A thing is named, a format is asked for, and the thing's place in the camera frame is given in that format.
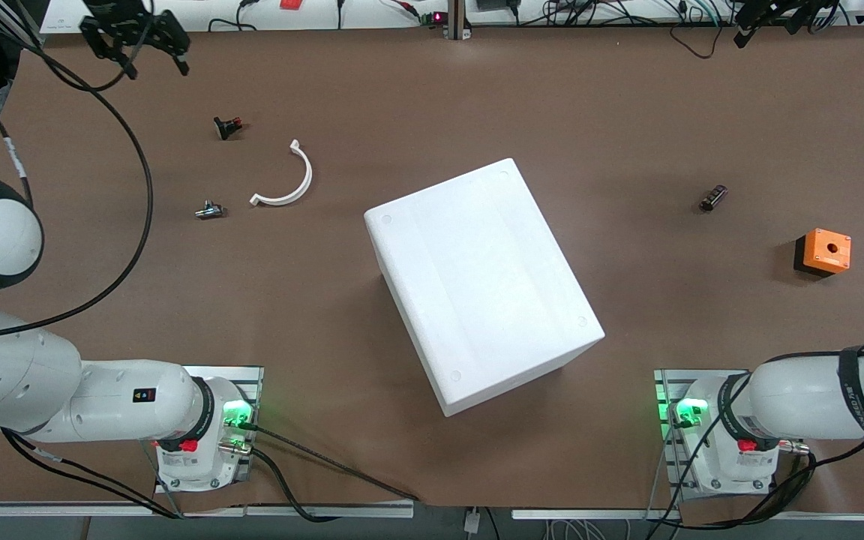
cable connector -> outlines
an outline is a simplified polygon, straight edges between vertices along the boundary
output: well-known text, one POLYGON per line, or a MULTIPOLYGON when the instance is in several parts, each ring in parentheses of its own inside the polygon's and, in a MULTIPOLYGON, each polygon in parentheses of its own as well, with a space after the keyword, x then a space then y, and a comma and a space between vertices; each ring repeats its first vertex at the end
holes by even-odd
POLYGON ((478 506, 473 506, 471 509, 466 510, 466 523, 462 526, 462 530, 465 530, 469 534, 479 533, 479 520, 481 518, 482 515, 479 514, 478 506))

brown table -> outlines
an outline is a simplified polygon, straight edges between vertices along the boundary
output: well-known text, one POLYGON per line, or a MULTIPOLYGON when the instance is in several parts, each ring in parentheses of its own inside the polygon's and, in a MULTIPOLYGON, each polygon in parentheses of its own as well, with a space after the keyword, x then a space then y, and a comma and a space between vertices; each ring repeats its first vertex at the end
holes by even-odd
MULTIPOLYGON (((707 47, 712 31, 683 31, 707 47)), ((431 505, 641 509, 661 435, 653 369, 752 368, 864 343, 864 28, 822 37, 728 31, 698 61, 665 30, 196 34, 182 78, 160 52, 107 92, 148 153, 155 218, 133 276, 52 327, 86 359, 264 365, 266 427, 431 505), (250 124, 220 141, 212 117, 250 124), (287 208, 254 191, 312 188, 287 208), (455 417, 439 410, 380 277, 362 215, 513 157, 606 338, 556 373, 455 417), (730 195, 694 212, 716 184, 730 195), (227 219, 192 218, 204 199, 227 219), (789 242, 853 236, 853 268, 793 274, 789 242)), ((56 58, 98 83, 113 65, 78 40, 56 58)), ((144 212, 127 138, 92 97, 24 58, 4 122, 46 230, 41 267, 0 292, 38 319, 105 287, 144 212)), ((0 178, 14 172, 0 144, 0 178)), ((134 442, 61 445, 151 486, 134 442)), ((282 451, 300 500, 389 496, 282 451)), ((864 512, 864 454, 817 475, 798 509, 864 512)), ((46 475, 0 437, 0 500, 107 500, 46 475)), ((271 476, 186 509, 280 502, 271 476)))

small black cylinder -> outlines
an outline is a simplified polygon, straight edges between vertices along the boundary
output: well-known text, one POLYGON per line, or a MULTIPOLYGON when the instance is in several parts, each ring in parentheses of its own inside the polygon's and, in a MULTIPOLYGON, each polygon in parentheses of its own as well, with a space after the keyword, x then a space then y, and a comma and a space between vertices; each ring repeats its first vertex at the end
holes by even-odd
POLYGON ((719 205, 719 202, 725 198, 726 194, 729 194, 729 188, 722 184, 716 185, 716 187, 709 192, 709 195, 707 195, 705 199, 702 199, 702 202, 699 202, 699 209, 702 209, 702 212, 714 211, 716 206, 719 205))

green light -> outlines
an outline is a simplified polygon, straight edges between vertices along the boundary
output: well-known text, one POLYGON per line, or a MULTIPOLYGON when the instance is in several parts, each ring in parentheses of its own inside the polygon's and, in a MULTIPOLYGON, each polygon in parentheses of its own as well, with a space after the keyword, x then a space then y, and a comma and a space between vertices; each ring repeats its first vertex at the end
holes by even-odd
POLYGON ((223 423, 226 426, 239 427, 243 422, 251 420, 251 405, 244 400, 234 400, 222 407, 223 423))
POLYGON ((695 400, 692 397, 686 397, 685 400, 680 400, 676 403, 675 413, 679 420, 679 426, 682 428, 692 428, 702 425, 702 414, 709 409, 709 402, 706 400, 695 400))

orange box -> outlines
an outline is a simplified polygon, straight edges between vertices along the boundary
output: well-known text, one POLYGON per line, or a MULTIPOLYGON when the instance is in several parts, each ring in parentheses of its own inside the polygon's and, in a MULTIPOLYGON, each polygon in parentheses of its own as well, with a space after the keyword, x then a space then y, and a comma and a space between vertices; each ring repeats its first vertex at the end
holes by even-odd
POLYGON ((851 236, 813 229, 796 240, 796 270, 827 277, 845 272, 850 263, 851 236))

